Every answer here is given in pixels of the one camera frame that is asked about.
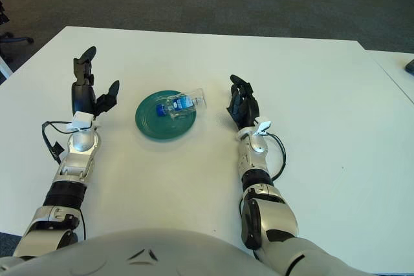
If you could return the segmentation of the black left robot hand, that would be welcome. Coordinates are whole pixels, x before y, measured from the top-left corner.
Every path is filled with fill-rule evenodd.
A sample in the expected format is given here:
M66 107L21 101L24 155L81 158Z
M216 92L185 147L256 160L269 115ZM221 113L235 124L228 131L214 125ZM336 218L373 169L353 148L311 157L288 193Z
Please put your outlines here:
M103 112L108 112L117 104L120 82L114 81L107 94L98 98L95 95L92 60L96 55L96 47L88 48L80 58L73 59L73 69L76 81L71 87L72 113L85 112L95 118Z

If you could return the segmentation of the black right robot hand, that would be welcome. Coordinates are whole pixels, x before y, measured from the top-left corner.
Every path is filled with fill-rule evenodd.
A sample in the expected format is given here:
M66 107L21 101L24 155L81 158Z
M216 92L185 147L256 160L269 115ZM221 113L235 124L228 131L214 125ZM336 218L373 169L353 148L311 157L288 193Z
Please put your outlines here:
M231 100L226 108L239 130L253 127L255 119L259 117L259 106L253 96L253 89L249 82L232 74L230 76Z

